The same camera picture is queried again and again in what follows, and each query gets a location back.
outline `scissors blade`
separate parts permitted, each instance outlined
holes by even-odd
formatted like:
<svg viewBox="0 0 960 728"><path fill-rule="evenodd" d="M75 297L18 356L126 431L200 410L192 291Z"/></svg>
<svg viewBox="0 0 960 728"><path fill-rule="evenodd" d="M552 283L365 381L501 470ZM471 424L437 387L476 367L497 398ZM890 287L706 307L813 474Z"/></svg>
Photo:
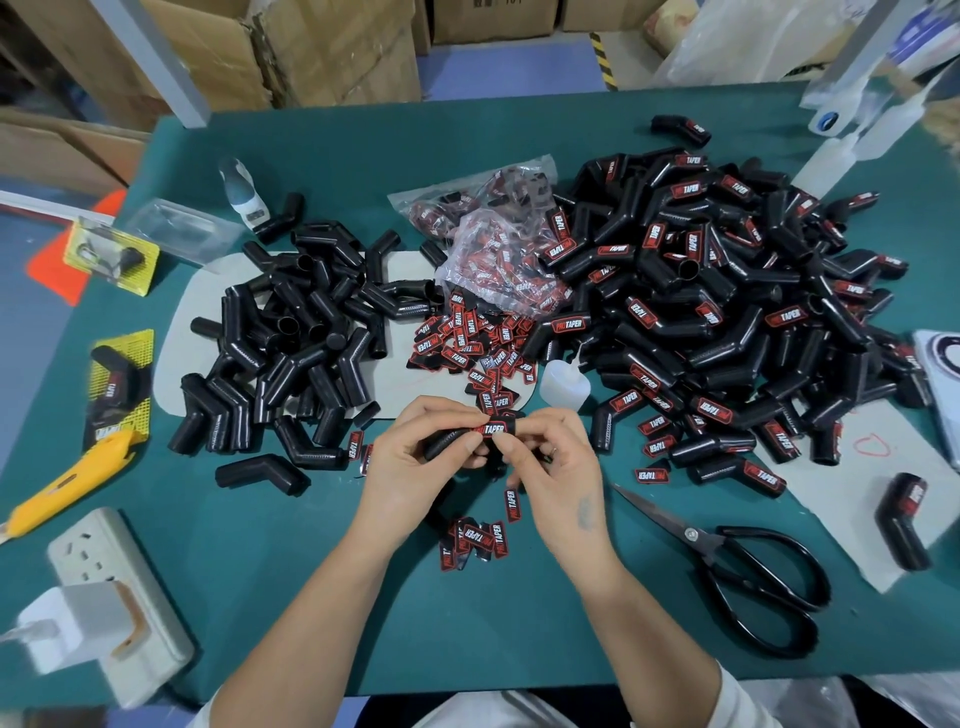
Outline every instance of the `scissors blade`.
<svg viewBox="0 0 960 728"><path fill-rule="evenodd" d="M644 516L656 523L663 530L676 536L702 556L712 557L713 553L727 540L724 536L718 536L702 528L687 525L681 521L679 517L664 511L652 501L647 500L645 497L638 496L636 493L628 491L616 483L611 483L611 485L617 493L627 499L630 504Z"/></svg>

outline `clear plastic packaging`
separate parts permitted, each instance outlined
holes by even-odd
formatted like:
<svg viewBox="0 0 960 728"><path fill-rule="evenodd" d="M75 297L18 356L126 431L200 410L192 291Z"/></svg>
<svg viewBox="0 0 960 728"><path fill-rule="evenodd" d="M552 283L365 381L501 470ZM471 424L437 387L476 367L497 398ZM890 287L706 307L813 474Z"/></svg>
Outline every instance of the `clear plastic packaging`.
<svg viewBox="0 0 960 728"><path fill-rule="evenodd" d="M544 270L536 240L494 210L474 210L461 218L437 283L446 291L460 286L503 311L547 316L573 292Z"/></svg>
<svg viewBox="0 0 960 728"><path fill-rule="evenodd" d="M500 169L396 192L387 199L417 230L434 240L452 240L464 215L481 207L495 209L526 238L545 236L556 243L547 215L556 203L552 185L557 165L550 155Z"/></svg>
<svg viewBox="0 0 960 728"><path fill-rule="evenodd" d="M242 225L158 197L134 212L121 228L197 265L223 257L247 234Z"/></svg>

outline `right hand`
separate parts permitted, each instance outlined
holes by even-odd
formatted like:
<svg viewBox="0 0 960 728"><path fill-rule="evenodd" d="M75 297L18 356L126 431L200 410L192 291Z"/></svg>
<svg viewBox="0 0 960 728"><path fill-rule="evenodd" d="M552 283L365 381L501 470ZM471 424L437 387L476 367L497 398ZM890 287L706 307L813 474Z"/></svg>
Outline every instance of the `right hand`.
<svg viewBox="0 0 960 728"><path fill-rule="evenodd" d="M507 484L526 486L543 542L582 593L619 566L607 530L600 463L587 431L576 412L548 408L517 420L516 434L493 435L514 467ZM552 462L542 464L531 449Z"/></svg>

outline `plastic bottle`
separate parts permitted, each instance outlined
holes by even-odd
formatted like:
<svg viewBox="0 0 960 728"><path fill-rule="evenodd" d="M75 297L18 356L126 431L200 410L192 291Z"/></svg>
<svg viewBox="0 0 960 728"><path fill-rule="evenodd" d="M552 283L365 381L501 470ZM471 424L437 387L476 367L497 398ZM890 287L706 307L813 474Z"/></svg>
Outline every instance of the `plastic bottle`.
<svg viewBox="0 0 960 728"><path fill-rule="evenodd" d="M590 380L580 371L580 350L567 364L561 359L547 362L540 378L540 396L551 407L566 407L574 412L590 396Z"/></svg>

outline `paper sheet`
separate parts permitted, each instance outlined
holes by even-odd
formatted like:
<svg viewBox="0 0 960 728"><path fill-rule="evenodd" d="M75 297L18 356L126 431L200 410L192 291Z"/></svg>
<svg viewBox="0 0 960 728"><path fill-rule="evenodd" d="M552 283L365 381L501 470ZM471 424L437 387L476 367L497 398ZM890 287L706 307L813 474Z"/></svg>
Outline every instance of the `paper sheet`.
<svg viewBox="0 0 960 728"><path fill-rule="evenodd" d="M874 520L890 480L903 472L926 480L928 490L914 526L924 545L930 546L960 516L960 475L885 400L853 410L843 418L843 427L842 457L835 468L810 461L808 438L797 443L803 455L789 463L778 465L763 446L756 454L786 478L797 500L820 519L863 578L883 594L906 573L890 555Z"/></svg>

